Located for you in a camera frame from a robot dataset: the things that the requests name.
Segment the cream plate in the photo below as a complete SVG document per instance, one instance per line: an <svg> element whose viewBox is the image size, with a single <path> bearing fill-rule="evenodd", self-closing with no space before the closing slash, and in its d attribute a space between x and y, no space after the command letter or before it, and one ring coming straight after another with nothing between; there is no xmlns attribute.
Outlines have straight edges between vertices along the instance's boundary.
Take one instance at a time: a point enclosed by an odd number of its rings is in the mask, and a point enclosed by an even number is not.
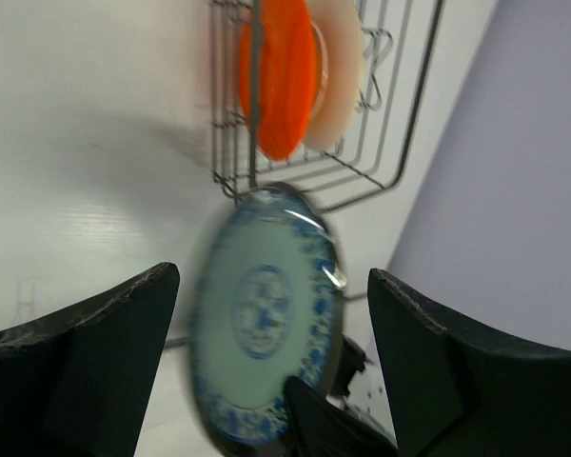
<svg viewBox="0 0 571 457"><path fill-rule="evenodd" d="M352 1L309 1L319 39L319 94L305 132L304 145L326 150L346 133L358 107L364 80L364 33Z"/></svg>

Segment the orange plate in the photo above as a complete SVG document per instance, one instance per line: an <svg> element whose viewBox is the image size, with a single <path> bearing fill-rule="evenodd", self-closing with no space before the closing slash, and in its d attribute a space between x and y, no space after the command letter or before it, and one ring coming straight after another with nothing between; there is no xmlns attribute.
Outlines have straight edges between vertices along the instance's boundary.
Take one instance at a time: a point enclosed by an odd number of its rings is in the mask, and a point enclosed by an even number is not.
<svg viewBox="0 0 571 457"><path fill-rule="evenodd" d="M261 24L257 144L265 157L284 161L304 138L314 103L313 28L304 0L264 1Z"/></svg>

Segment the wire dish rack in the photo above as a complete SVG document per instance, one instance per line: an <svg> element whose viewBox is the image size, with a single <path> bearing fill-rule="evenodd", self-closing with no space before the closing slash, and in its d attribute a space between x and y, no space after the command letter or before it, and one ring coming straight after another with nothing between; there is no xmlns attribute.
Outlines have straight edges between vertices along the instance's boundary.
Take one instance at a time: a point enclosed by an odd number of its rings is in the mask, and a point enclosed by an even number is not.
<svg viewBox="0 0 571 457"><path fill-rule="evenodd" d="M258 1L208 2L210 170L239 203L254 189L285 182L316 197L323 214L394 190L404 179L421 112L444 1L358 1L363 77L351 127L328 149L299 146L284 162L257 146L259 110L238 105L235 50L240 31L259 21Z"/></svg>

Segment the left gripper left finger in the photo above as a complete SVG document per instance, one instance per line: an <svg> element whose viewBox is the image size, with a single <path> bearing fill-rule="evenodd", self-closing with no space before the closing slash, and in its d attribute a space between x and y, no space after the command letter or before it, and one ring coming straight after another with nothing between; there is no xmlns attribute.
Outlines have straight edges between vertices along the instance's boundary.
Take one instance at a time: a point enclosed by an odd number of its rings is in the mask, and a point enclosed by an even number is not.
<svg viewBox="0 0 571 457"><path fill-rule="evenodd" d="M161 263L0 331L0 456L131 456L180 284Z"/></svg>

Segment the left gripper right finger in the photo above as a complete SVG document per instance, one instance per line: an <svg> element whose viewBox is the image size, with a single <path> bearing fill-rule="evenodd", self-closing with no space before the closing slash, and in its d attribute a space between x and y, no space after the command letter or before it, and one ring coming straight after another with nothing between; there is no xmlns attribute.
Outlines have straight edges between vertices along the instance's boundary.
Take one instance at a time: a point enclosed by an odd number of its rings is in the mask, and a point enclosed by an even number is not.
<svg viewBox="0 0 571 457"><path fill-rule="evenodd" d="M367 299L402 456L571 456L571 350L435 302L374 268Z"/></svg>

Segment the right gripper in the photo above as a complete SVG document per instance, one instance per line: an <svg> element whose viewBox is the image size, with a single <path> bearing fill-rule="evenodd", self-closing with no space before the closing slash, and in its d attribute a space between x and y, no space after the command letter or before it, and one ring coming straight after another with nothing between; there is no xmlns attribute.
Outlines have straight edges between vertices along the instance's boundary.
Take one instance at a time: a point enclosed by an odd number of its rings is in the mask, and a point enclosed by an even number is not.
<svg viewBox="0 0 571 457"><path fill-rule="evenodd" d="M344 336L341 357L330 395L348 397L349 384L365 371L365 351ZM296 442L295 455L303 457L392 457L396 448L381 433L331 405L296 376L286 379L285 407Z"/></svg>

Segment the green blue patterned plate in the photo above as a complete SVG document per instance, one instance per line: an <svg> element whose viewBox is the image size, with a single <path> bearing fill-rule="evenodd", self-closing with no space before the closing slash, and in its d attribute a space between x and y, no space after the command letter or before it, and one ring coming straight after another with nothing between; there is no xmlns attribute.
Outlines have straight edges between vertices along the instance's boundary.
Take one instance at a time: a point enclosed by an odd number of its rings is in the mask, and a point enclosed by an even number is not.
<svg viewBox="0 0 571 457"><path fill-rule="evenodd" d="M329 224L289 184L251 191L219 223L192 295L188 379L222 454L294 448L286 380L297 377L320 396L331 390L346 281Z"/></svg>

